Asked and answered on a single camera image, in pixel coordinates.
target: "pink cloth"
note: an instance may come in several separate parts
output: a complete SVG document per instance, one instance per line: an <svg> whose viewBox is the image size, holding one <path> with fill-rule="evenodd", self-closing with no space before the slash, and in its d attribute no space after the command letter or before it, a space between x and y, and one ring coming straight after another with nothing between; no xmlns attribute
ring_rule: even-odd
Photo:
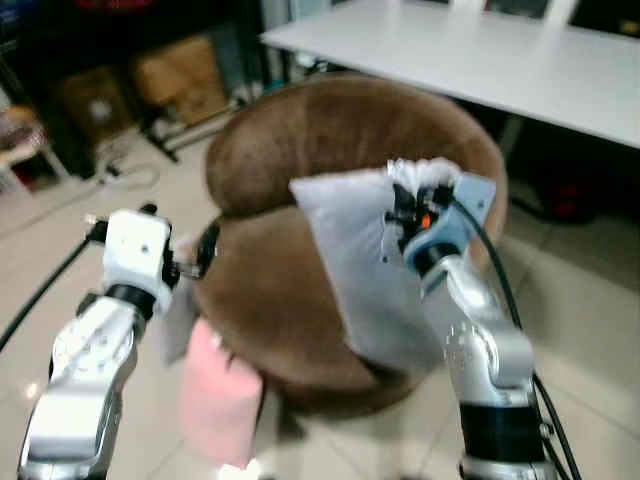
<svg viewBox="0 0 640 480"><path fill-rule="evenodd" d="M262 379L220 347L220 337L198 320L189 342L180 396L187 442L218 465L245 468L262 395Z"/></svg>

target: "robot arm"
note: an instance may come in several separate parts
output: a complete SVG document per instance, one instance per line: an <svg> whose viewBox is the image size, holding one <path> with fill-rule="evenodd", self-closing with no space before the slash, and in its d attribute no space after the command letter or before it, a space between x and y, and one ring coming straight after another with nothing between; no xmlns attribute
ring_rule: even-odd
<svg viewBox="0 0 640 480"><path fill-rule="evenodd" d="M169 249L171 226L154 213L155 206L120 210L102 221L103 293L85 297L76 318L55 339L49 385L32 412L18 478L106 477L122 390L146 323L169 307L181 271L206 270L217 237L217 227L207 232L199 265L178 265Z"/></svg>
<svg viewBox="0 0 640 480"><path fill-rule="evenodd" d="M533 349L494 293L460 256L473 237L451 204L480 223L493 196L484 179L462 175L452 187L413 198L395 185L394 212L405 263L420 275L425 320L444 351L460 406L465 455L460 475L474 480L556 478L547 461L532 383Z"/></svg>

